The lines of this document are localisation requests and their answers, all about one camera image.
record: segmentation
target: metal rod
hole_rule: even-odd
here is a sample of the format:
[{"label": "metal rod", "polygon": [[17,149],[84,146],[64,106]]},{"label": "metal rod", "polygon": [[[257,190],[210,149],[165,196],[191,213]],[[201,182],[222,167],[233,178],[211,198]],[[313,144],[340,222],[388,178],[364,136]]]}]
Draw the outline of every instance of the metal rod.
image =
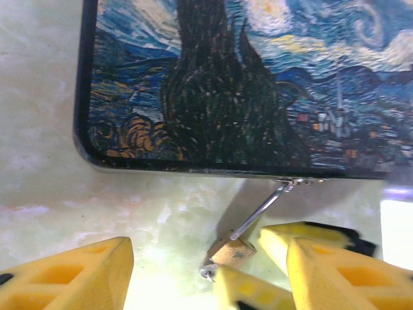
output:
[{"label": "metal rod", "polygon": [[274,201],[276,201],[288,188],[290,187],[289,183],[284,183],[282,186],[277,188],[274,193],[268,197],[268,199],[258,207],[257,210],[253,214],[250,215],[250,217],[237,229],[235,230],[232,234],[230,239],[231,240],[237,240],[245,231],[251,226],[252,223],[255,222],[255,220],[265,212],[265,210],[268,209],[270,205]]}]

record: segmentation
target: starry night painting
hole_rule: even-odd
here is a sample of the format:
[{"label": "starry night painting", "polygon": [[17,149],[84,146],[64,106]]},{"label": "starry night painting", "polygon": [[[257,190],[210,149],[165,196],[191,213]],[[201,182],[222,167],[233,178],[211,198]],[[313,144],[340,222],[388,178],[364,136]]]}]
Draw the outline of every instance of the starry night painting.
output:
[{"label": "starry night painting", "polygon": [[99,0],[92,76],[107,156],[413,164],[413,0]]}]

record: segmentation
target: marble surface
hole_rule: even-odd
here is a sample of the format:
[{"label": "marble surface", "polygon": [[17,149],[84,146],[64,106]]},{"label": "marble surface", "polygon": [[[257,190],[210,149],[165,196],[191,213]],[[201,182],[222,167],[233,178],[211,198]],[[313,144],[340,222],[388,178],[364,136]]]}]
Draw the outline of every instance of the marble surface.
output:
[{"label": "marble surface", "polygon": [[[215,309],[211,285],[198,275],[205,253],[277,184],[91,168],[72,141],[80,19],[81,0],[2,1],[0,269],[129,236],[135,268],[125,310]],[[352,180],[297,187],[251,240],[262,225],[305,219],[359,229],[381,243],[380,190],[380,182]],[[244,270],[288,288],[263,253]]]}]

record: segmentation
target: cork piece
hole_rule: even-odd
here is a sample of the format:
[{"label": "cork piece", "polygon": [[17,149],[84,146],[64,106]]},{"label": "cork piece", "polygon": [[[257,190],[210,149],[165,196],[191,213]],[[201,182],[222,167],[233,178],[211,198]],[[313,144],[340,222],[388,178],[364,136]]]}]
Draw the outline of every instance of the cork piece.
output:
[{"label": "cork piece", "polygon": [[223,238],[218,240],[208,251],[208,257],[215,264],[240,268],[257,250],[250,242],[241,238],[231,240],[232,233],[232,230],[228,231]]}]

